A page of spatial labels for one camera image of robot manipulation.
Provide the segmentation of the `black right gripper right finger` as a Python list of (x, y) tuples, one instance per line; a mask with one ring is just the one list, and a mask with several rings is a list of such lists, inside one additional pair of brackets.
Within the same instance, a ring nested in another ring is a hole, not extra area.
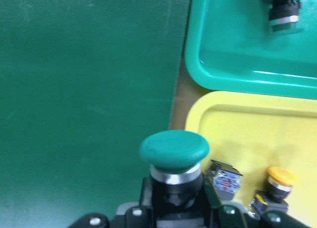
[(205, 221), (218, 221), (222, 203), (209, 178), (203, 175), (202, 211)]

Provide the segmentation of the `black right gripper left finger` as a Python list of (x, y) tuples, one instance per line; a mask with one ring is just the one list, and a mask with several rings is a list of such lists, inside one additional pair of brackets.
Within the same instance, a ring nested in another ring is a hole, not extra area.
[(153, 185), (150, 177), (145, 177), (142, 180), (139, 207), (142, 210), (142, 216), (145, 216), (149, 221), (155, 220)]

